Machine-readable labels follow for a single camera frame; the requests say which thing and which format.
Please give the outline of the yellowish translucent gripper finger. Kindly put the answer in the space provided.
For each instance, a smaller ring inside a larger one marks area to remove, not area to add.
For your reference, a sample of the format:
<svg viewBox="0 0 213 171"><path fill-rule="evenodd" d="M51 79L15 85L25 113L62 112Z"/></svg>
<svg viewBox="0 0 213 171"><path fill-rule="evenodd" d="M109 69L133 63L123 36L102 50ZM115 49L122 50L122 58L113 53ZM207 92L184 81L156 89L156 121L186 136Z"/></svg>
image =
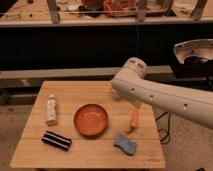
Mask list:
<svg viewBox="0 0 213 171"><path fill-rule="evenodd" d="M142 105L142 102L139 101L139 100L133 100L131 103L132 103L133 106L136 107L136 108L140 108L141 105Z"/></svg>

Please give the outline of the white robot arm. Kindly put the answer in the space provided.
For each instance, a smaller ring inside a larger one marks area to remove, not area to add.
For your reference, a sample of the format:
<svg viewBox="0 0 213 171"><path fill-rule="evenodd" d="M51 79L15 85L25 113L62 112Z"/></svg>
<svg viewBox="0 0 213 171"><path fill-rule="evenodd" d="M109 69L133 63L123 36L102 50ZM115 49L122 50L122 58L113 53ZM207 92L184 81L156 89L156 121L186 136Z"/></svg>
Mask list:
<svg viewBox="0 0 213 171"><path fill-rule="evenodd" d="M131 57L113 77L111 86L132 103L142 101L213 129L213 92L149 81L146 72L146 63Z"/></svg>

